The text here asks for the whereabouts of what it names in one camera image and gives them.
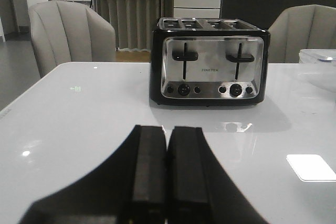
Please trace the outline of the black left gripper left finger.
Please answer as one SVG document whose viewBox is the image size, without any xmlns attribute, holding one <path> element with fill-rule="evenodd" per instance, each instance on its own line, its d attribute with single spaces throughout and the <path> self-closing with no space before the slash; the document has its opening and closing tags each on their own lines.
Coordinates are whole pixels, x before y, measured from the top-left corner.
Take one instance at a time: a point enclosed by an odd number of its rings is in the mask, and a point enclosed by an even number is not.
<svg viewBox="0 0 336 224">
<path fill-rule="evenodd" d="M 136 125 L 103 163 L 35 201 L 21 223 L 165 223 L 166 139 Z"/>
</svg>

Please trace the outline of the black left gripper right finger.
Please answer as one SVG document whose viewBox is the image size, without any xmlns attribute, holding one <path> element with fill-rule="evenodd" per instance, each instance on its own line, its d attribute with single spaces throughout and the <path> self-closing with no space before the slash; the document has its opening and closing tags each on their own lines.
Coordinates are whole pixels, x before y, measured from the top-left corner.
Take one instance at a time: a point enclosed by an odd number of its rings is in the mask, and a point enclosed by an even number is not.
<svg viewBox="0 0 336 224">
<path fill-rule="evenodd" d="M 169 223 L 266 223 L 222 168 L 200 127 L 172 131 L 167 178 Z"/>
</svg>

